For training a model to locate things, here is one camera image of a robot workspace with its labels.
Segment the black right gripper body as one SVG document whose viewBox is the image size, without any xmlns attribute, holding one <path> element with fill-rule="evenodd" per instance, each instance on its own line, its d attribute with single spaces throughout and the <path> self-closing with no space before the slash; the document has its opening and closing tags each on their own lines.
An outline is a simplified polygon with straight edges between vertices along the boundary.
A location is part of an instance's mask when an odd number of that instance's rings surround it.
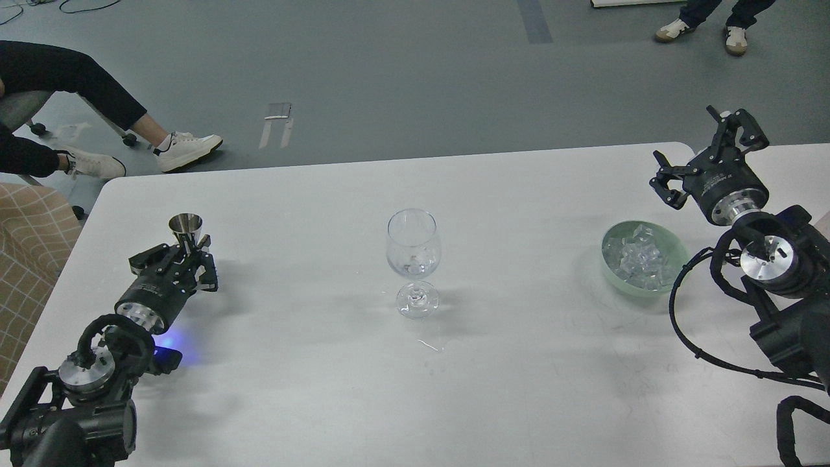
<svg viewBox="0 0 830 467">
<path fill-rule="evenodd" d="M 759 210 L 768 203 L 770 192 L 735 147 L 711 146 L 687 166 L 697 170 L 687 177 L 687 192 L 710 224 L 729 226 L 739 216 L 738 205 Z"/>
</svg>

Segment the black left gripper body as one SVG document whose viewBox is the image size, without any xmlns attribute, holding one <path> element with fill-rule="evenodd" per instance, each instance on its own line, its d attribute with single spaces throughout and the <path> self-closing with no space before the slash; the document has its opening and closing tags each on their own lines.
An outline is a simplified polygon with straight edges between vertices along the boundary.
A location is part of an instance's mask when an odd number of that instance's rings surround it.
<svg viewBox="0 0 830 467">
<path fill-rule="evenodd" d="M 198 289 L 202 268 L 158 273 L 158 268 L 131 266 L 130 270 L 137 278 L 116 302 L 115 312 L 153 335 L 164 334 Z"/>
</svg>

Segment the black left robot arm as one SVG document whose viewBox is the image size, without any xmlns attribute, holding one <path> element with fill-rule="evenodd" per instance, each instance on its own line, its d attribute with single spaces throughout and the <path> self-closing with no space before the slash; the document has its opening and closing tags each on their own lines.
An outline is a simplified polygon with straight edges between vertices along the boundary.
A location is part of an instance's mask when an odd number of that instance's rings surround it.
<svg viewBox="0 0 830 467">
<path fill-rule="evenodd" d="M 216 292 L 211 238 L 179 233 L 128 260 L 136 275 L 113 313 L 86 326 L 57 369 L 36 367 L 2 420 L 14 466 L 113 466 L 136 449 L 132 393 L 144 375 L 174 372 L 183 359 L 155 337 L 169 331 L 190 296 Z"/>
</svg>

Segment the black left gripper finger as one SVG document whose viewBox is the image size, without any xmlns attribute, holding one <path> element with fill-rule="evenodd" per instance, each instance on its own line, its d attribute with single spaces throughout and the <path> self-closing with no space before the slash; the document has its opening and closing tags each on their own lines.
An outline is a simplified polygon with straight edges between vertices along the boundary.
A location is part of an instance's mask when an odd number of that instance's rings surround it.
<svg viewBox="0 0 830 467">
<path fill-rule="evenodd" d="M 175 261 L 179 258 L 179 247 L 161 243 L 146 251 L 139 252 L 128 258 L 131 272 L 137 277 L 164 277 L 177 278 L 178 266 Z"/>
<path fill-rule="evenodd" d="M 185 254 L 185 290 L 189 293 L 219 290 L 219 275 L 210 246 L 211 236 L 205 235 Z"/>
</svg>

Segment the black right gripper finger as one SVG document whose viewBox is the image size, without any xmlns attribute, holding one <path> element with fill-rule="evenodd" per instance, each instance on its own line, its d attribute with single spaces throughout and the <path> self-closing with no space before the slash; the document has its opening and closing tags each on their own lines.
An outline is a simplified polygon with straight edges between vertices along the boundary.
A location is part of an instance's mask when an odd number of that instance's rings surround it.
<svg viewBox="0 0 830 467">
<path fill-rule="evenodd" d="M 690 165 L 672 166 L 664 153 L 658 150 L 653 151 L 652 155 L 658 163 L 658 170 L 655 177 L 649 181 L 649 186 L 667 206 L 674 210 L 682 209 L 689 195 L 685 190 L 670 188 L 669 183 L 674 180 L 683 181 L 685 178 L 693 176 L 694 167 Z"/>
<path fill-rule="evenodd" d="M 709 104 L 707 112 L 717 122 L 712 143 L 707 148 L 709 162 L 718 163 L 735 151 L 739 159 L 743 160 L 745 154 L 764 150 L 770 145 L 764 130 L 747 110 L 718 112 Z"/>
</svg>

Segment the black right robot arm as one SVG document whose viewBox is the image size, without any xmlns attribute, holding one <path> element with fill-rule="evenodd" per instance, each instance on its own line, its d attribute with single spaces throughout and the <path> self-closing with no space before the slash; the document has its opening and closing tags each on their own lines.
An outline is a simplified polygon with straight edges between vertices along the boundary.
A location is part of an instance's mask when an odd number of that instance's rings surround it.
<svg viewBox="0 0 830 467">
<path fill-rule="evenodd" d="M 726 231 L 678 273 L 668 314 L 679 340 L 717 367 L 801 385 L 829 389 L 829 246 L 800 205 L 765 212 L 770 192 L 746 163 L 747 154 L 768 147 L 767 136 L 747 110 L 707 112 L 717 122 L 711 144 L 685 165 L 673 166 L 654 152 L 659 168 L 650 186 L 664 203 L 681 209 L 693 198 L 706 220 Z M 691 342 L 676 321 L 676 293 L 694 266 L 709 260 L 709 275 L 730 298 L 750 305 L 759 321 L 750 337 L 776 368 L 751 370 L 727 363 Z"/>
</svg>

